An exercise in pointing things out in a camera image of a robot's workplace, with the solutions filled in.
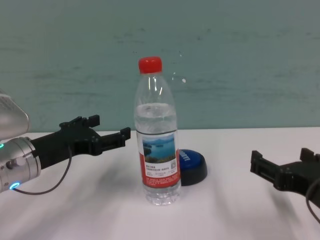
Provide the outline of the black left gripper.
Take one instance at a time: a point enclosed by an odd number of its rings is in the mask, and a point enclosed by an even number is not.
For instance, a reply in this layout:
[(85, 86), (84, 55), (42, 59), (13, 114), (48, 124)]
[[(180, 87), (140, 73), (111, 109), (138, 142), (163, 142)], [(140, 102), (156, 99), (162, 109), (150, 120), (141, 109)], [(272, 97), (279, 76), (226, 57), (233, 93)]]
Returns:
[(51, 167), (69, 157), (98, 156), (102, 152), (125, 147), (126, 141), (131, 138), (130, 127), (101, 137), (93, 130), (93, 127), (99, 125), (100, 116), (97, 114), (88, 118), (79, 116), (61, 123), (57, 132), (32, 139), (30, 142), (35, 148), (33, 155), (39, 157), (41, 169)]

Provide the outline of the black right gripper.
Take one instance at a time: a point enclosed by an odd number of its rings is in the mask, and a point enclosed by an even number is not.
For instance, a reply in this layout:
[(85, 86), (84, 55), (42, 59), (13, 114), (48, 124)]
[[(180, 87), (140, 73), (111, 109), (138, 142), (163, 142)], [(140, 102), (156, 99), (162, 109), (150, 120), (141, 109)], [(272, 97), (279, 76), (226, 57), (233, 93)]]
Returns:
[(272, 183), (278, 191), (305, 197), (309, 187), (320, 178), (320, 154), (303, 147), (299, 159), (301, 162), (277, 165), (253, 150), (250, 172)]

